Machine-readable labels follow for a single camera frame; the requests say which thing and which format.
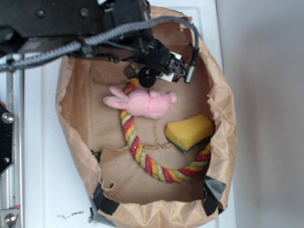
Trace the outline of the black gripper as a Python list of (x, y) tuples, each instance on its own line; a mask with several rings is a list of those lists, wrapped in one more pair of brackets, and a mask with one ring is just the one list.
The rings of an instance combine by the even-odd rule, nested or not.
[(157, 71), (173, 71), (173, 54), (157, 39), (148, 41), (145, 49), (132, 56), (131, 60)]

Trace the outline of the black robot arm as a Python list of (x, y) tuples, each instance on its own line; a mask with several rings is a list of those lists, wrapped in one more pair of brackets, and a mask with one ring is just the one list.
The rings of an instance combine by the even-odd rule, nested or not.
[(3, 0), (0, 3), (1, 71), (36, 67), (67, 55), (118, 63), (131, 61), (173, 71), (174, 57), (152, 33), (146, 0)]

